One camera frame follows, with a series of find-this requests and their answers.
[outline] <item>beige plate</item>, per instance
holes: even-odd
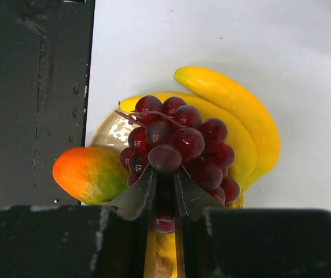
[[[111,110],[101,121],[91,139],[90,146],[110,148],[120,154],[128,147],[128,135],[137,125],[128,124],[128,121],[118,115],[115,110],[120,111],[120,108],[117,106]]]

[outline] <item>grape stem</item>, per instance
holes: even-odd
[[[130,113],[130,114],[125,114],[123,112],[117,111],[115,110],[115,112],[117,114],[119,114],[120,116],[124,117],[125,119],[128,120],[128,123],[131,125],[133,123],[135,123],[136,125],[139,125],[141,127],[146,128],[146,126],[142,123],[140,123],[138,120],[136,120],[134,117],[136,118],[142,118],[142,115],[147,115],[147,114],[156,114],[161,116],[163,119],[165,120],[169,120],[171,123],[175,124],[178,127],[182,127],[182,125],[178,122],[176,122],[175,120],[173,120],[174,117],[171,116],[167,116],[166,114],[159,112],[159,111],[144,111],[144,112],[134,112],[134,113]]]

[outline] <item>black panel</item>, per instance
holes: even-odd
[[[0,205],[78,204],[53,180],[84,145],[94,0],[0,0]]]

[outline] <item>bunch of bananas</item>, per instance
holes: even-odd
[[[127,98],[119,107],[125,113],[135,109],[137,101],[151,94],[162,102],[177,96],[195,106],[203,118],[218,118],[227,126],[226,143],[235,152],[235,161],[229,168],[229,177],[241,188],[240,198],[233,207],[242,206],[243,193],[262,175],[275,166],[279,157],[279,134],[269,112],[247,89],[218,72],[201,67],[182,67],[174,79],[194,95],[182,92],[150,92]],[[159,235],[158,253],[172,264],[176,277],[175,241],[173,235]]]

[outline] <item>white table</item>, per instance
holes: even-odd
[[[275,119],[281,156],[246,207],[331,210],[331,1],[97,1],[86,144],[119,100],[220,71]]]

